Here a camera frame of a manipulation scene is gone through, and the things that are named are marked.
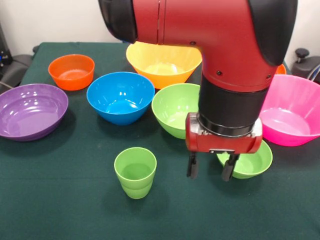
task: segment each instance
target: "green cup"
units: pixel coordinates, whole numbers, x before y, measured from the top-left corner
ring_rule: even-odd
[[[114,170],[128,197],[142,199],[150,191],[157,168],[157,159],[148,149],[128,148],[116,157]]]

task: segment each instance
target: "yellow bowl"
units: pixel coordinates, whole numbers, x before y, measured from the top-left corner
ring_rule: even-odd
[[[202,62],[195,47],[155,45],[144,42],[131,44],[126,59],[138,74],[148,78],[156,89],[187,81]]]

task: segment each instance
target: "plastic bowl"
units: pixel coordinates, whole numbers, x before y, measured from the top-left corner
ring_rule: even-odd
[[[58,57],[48,71],[55,84],[67,91],[86,88],[94,79],[95,62],[88,56],[70,54]]]
[[[0,136],[33,141],[51,133],[68,108],[64,91],[48,84],[28,84],[0,95]]]
[[[275,75],[260,118],[270,142],[294,147],[320,136],[320,85],[293,75]]]
[[[133,72],[114,72],[99,77],[87,90],[90,105],[105,120],[129,125],[147,110],[155,87],[144,76]]]
[[[131,44],[126,58],[137,73],[150,79],[156,89],[187,81],[202,62],[195,47],[155,45],[143,42]]]
[[[284,64],[281,64],[280,66],[278,66],[275,74],[287,74],[286,66]]]
[[[151,107],[159,124],[172,136],[186,139],[186,117],[198,111],[200,86],[179,83],[161,89]]]
[[[217,157],[224,166],[229,159],[229,154],[217,154]],[[260,175],[271,166],[272,160],[273,155],[270,147],[265,141],[262,141],[256,153],[240,154],[232,176],[236,179],[249,179]]]

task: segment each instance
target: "black knob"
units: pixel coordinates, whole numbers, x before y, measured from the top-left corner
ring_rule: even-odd
[[[305,57],[309,56],[310,52],[305,48],[298,48],[295,50],[295,54],[298,58],[304,59]]]

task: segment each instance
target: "white wall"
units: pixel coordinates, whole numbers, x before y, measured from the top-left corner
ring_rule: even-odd
[[[13,55],[42,42],[118,42],[98,0],[0,0],[0,22]]]
[[[0,0],[0,22],[12,54],[31,53],[41,42],[117,42],[103,22],[98,0]],[[295,49],[320,55],[320,0],[299,0],[285,58]]]
[[[297,48],[306,48],[311,56],[320,56],[320,0],[298,0],[296,22],[285,57],[289,66],[296,60]]]

